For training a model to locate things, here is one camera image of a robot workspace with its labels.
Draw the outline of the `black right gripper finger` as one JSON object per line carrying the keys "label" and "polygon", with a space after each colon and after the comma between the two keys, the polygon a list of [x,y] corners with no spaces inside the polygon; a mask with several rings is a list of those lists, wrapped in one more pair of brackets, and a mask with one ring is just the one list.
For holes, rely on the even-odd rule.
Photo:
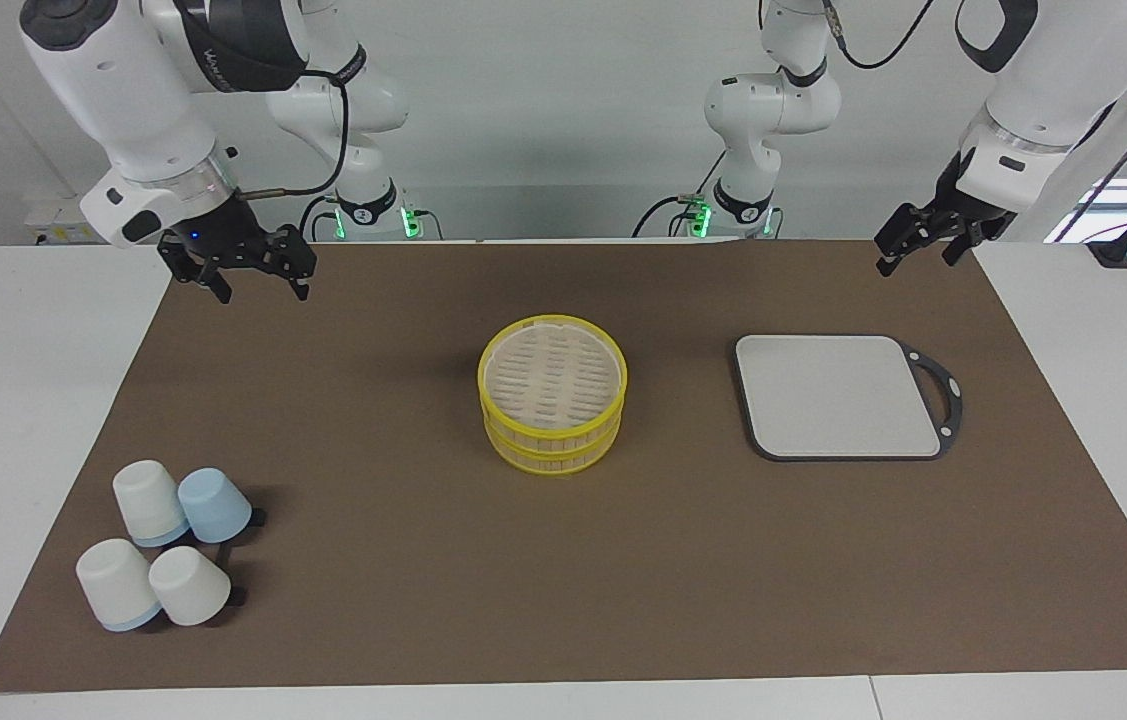
{"label": "black right gripper finger", "polygon": [[316,251],[298,225],[281,225],[266,233],[261,246],[261,272],[287,282],[299,301],[308,300],[310,279],[316,274]]}
{"label": "black right gripper finger", "polygon": [[165,260],[167,269],[174,275],[174,281],[183,284],[196,284],[199,288],[207,290],[220,304],[229,304],[231,287],[221,277],[215,260],[198,263],[184,243],[174,240],[159,241],[159,256]]}

